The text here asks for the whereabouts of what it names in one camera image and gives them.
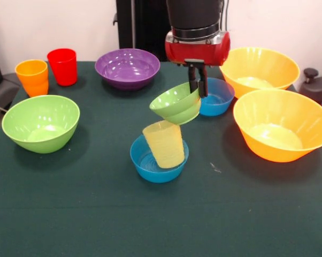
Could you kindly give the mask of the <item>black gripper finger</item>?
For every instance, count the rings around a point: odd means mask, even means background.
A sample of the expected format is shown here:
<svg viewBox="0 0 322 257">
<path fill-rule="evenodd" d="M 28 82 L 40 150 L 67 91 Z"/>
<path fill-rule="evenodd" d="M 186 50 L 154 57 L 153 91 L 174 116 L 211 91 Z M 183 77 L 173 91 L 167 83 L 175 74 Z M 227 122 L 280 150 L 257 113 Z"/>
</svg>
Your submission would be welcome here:
<svg viewBox="0 0 322 257">
<path fill-rule="evenodd" d="M 208 78 L 205 65 L 201 65 L 198 68 L 198 72 L 200 75 L 200 80 L 198 82 L 199 95 L 201 98 L 205 98 L 208 96 Z"/>
<path fill-rule="evenodd" d="M 198 88 L 195 70 L 196 67 L 193 64 L 190 64 L 188 67 L 188 80 L 191 93 L 193 93 Z"/>
</svg>

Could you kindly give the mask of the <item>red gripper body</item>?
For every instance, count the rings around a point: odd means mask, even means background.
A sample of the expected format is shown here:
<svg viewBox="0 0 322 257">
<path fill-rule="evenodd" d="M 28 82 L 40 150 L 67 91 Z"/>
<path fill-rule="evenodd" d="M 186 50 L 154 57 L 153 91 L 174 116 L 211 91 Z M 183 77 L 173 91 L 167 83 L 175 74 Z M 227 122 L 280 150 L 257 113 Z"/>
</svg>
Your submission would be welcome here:
<svg viewBox="0 0 322 257">
<path fill-rule="evenodd" d="M 231 41 L 229 32 L 218 32 L 214 37 L 201 41 L 179 41 L 172 32 L 165 39 L 165 51 L 169 61 L 185 65 L 203 62 L 208 66 L 221 66 L 228 57 Z"/>
</svg>

